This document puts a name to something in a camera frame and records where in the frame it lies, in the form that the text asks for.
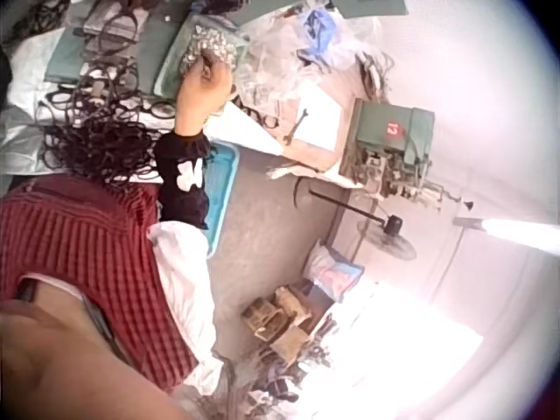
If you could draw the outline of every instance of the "wrench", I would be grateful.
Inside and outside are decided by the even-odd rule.
[[[296,122],[296,125],[294,125],[294,128],[291,129],[290,133],[288,134],[288,136],[284,136],[283,140],[286,143],[287,146],[289,146],[291,144],[291,140],[294,138],[294,135],[296,134],[296,131],[298,130],[298,127],[301,125],[301,123],[303,122],[303,120],[309,115],[309,113],[307,112],[307,108],[304,109],[304,112],[301,113],[301,116],[299,117],[299,119]]]

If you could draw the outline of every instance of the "blue plastic tray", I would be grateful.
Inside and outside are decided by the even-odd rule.
[[[221,225],[228,210],[229,195],[234,186],[237,165],[239,164],[239,150],[232,144],[212,142],[216,154],[204,172],[206,194],[210,199],[210,208],[206,217],[208,230],[204,231],[208,239],[208,258],[218,248]]]

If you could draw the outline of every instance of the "black strap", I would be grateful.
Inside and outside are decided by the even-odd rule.
[[[87,315],[89,315],[95,325],[95,328],[99,331],[99,334],[101,334],[105,341],[107,341],[115,356],[131,368],[136,369],[134,362],[123,352],[123,350],[121,350],[120,346],[116,342],[115,335],[109,326],[109,322],[99,306],[94,304],[86,295],[82,294],[81,296],[84,301],[84,306],[86,307]]]

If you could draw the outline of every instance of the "red label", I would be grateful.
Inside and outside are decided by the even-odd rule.
[[[396,121],[389,121],[387,123],[387,136],[391,138],[398,138],[403,135],[403,127]]]

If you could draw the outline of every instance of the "metal parts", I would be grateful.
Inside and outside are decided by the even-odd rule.
[[[228,41],[223,31],[197,24],[192,32],[191,43],[179,65],[179,72],[184,74],[199,57],[205,54],[214,56],[228,64],[232,71],[235,70],[237,56],[235,44]]]
[[[301,113],[301,116],[297,120],[296,125],[294,125],[293,129],[291,129],[290,133],[288,133],[288,136],[284,136],[283,140],[284,140],[284,142],[286,143],[287,146],[289,146],[291,144],[291,140],[296,135],[296,131],[298,130],[299,126],[301,125],[301,123],[304,121],[304,119],[308,115],[309,115],[309,112],[307,112],[307,109],[304,109],[304,112]]]

